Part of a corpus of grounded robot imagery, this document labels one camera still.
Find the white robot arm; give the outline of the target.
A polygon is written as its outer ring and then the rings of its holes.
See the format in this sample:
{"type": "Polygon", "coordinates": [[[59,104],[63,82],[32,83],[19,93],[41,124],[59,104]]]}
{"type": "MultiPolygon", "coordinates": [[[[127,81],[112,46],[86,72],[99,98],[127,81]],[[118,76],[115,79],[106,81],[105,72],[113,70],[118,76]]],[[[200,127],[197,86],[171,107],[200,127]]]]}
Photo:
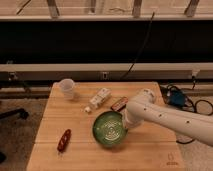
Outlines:
{"type": "Polygon", "coordinates": [[[130,98],[122,118],[124,127],[153,122],[213,147],[213,117],[162,107],[155,104],[155,99],[150,89],[142,89],[130,98]]]}

